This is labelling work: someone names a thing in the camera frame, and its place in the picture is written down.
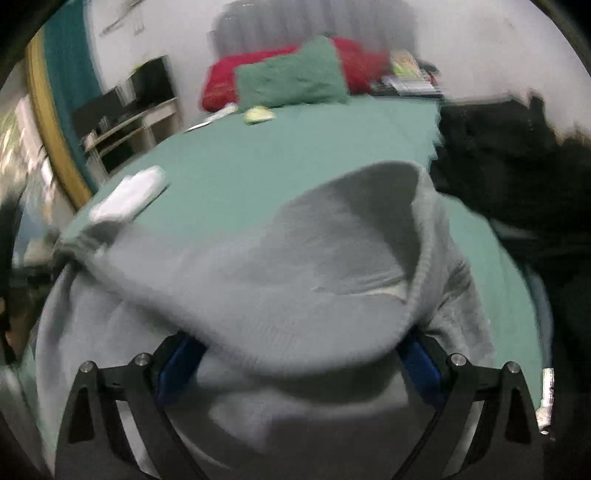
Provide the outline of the grey sweatshirt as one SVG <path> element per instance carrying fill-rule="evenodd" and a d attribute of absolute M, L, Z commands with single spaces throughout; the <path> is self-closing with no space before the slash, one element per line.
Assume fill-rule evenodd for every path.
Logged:
<path fill-rule="evenodd" d="M 101 222 L 58 250 L 35 346 L 48 460 L 82 363 L 118 366 L 179 331 L 205 354 L 168 414 L 213 479 L 389 479 L 430 415 L 396 351 L 407 334 L 493 362 L 470 264 L 413 162 L 333 179 L 232 238 Z"/>

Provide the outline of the white garment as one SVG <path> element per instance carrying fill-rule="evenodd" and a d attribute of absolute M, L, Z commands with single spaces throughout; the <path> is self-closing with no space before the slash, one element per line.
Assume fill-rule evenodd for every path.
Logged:
<path fill-rule="evenodd" d="M 88 214 L 92 223 L 127 222 L 168 187 L 166 173 L 159 166 L 125 176 L 115 189 Z"/>

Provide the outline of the beige desk shelf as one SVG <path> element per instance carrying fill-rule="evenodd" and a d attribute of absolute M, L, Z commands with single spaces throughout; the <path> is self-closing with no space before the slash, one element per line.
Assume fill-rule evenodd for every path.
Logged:
<path fill-rule="evenodd" d="M 178 101 L 172 97 L 131 115 L 104 133 L 91 131 L 82 140 L 87 169 L 97 184 L 103 184 L 124 166 L 178 133 L 180 127 Z M 106 162 L 123 145 L 130 153 L 123 155 L 121 161 Z"/>

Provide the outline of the green bed sheet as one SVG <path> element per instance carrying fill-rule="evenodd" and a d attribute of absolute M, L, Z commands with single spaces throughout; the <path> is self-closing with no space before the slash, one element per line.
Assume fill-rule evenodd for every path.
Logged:
<path fill-rule="evenodd" d="M 427 165 L 437 135 L 438 110 L 430 101 L 360 97 L 346 104 L 281 108 L 273 121 L 246 125 L 238 114 L 193 133 L 177 134 L 126 168 L 134 174 L 161 167 L 168 190 L 138 218 L 163 243 L 195 245 L 226 239 L 266 222 L 281 205 L 304 191 L 374 162 L 402 159 Z M 450 233 L 469 264 L 479 291 L 490 349 L 470 349 L 471 360 L 501 366 L 519 363 L 530 394 L 542 391 L 542 355 L 536 310 L 519 268 L 488 222 L 459 200 L 445 197 Z M 89 354 L 102 365 L 127 361 L 141 348 L 154 348 L 171 330 L 108 293 L 104 313 L 82 314 L 90 281 L 65 273 L 58 287 L 63 312 L 40 346 L 36 367 L 43 412 L 60 418 L 77 363 Z M 207 357 L 181 402 L 190 408 L 197 394 L 222 402 L 301 415 L 376 405 L 404 405 L 411 388 L 391 370 L 384 385 L 363 373 L 362 388 L 345 382 L 297 382 L 281 387 L 263 382 Z"/>

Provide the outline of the black monitor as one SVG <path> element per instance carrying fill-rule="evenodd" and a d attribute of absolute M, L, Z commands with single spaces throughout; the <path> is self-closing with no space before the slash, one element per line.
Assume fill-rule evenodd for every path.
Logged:
<path fill-rule="evenodd" d="M 74 132 L 79 139 L 99 127 L 103 119 L 110 126 L 176 97 L 167 68 L 167 57 L 145 62 L 129 77 L 132 100 L 123 103 L 117 88 L 93 98 L 71 114 Z"/>

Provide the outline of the white papers near pillow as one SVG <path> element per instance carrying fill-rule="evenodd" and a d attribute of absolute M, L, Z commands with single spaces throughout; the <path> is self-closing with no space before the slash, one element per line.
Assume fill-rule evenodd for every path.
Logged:
<path fill-rule="evenodd" d="M 195 131 L 197 129 L 204 128 L 205 126 L 211 125 L 211 123 L 213 123 L 213 122 L 216 122 L 228 115 L 236 113 L 237 111 L 238 111 L 238 105 L 236 105 L 233 102 L 230 102 L 230 103 L 226 104 L 223 108 L 221 108 L 221 110 L 218 110 L 218 111 L 208 115 L 207 118 L 205 118 L 201 122 L 187 128 L 185 130 L 185 133 L 189 133 L 189 132 Z"/>

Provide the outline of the yellow green small cloth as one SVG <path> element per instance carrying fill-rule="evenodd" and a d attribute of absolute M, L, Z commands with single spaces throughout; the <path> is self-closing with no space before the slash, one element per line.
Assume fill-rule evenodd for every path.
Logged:
<path fill-rule="evenodd" d="M 268 107 L 253 106 L 243 113 L 243 121 L 246 125 L 256 125 L 276 119 L 276 114 Z"/>

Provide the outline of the teal yellow curtain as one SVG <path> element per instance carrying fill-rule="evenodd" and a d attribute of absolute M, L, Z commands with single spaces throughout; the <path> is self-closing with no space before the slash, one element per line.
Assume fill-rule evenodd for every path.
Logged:
<path fill-rule="evenodd" d="M 35 120 L 53 172 L 78 210 L 96 193 L 72 114 L 101 95 L 87 28 L 86 1 L 68 1 L 25 49 Z"/>

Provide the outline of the stack of books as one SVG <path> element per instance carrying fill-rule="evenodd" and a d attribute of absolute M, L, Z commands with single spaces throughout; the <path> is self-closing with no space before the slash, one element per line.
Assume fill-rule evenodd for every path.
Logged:
<path fill-rule="evenodd" d="M 430 62 L 418 60 L 407 50 L 392 51 L 390 70 L 370 84 L 377 97 L 443 99 L 438 81 L 440 70 Z"/>

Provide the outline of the red pillow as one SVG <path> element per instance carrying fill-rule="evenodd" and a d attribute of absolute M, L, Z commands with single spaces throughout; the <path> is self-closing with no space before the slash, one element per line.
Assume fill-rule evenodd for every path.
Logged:
<path fill-rule="evenodd" d="M 332 36 L 332 44 L 338 51 L 342 73 L 345 76 L 349 93 L 352 95 L 370 92 L 370 82 L 379 80 L 389 71 L 388 51 L 369 50 L 359 42 L 345 37 Z M 235 87 L 235 69 L 242 65 L 255 64 L 267 59 L 294 54 L 300 45 L 259 50 L 221 58 L 209 67 L 204 87 L 201 91 L 200 106 L 206 112 L 221 110 L 228 103 L 238 101 Z"/>

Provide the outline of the green pillow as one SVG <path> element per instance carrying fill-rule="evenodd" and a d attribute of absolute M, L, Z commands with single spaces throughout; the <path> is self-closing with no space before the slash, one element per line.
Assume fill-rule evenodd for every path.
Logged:
<path fill-rule="evenodd" d="M 235 69 L 239 109 L 346 103 L 349 88 L 334 43 L 324 36 L 291 54 Z"/>

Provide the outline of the grey padded headboard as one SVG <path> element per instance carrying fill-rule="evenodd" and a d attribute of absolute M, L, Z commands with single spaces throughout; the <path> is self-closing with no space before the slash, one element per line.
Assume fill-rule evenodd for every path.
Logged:
<path fill-rule="evenodd" d="M 417 52 L 417 19 L 406 1 L 233 1 L 209 35 L 217 57 L 297 45 L 328 34 L 371 51 Z"/>

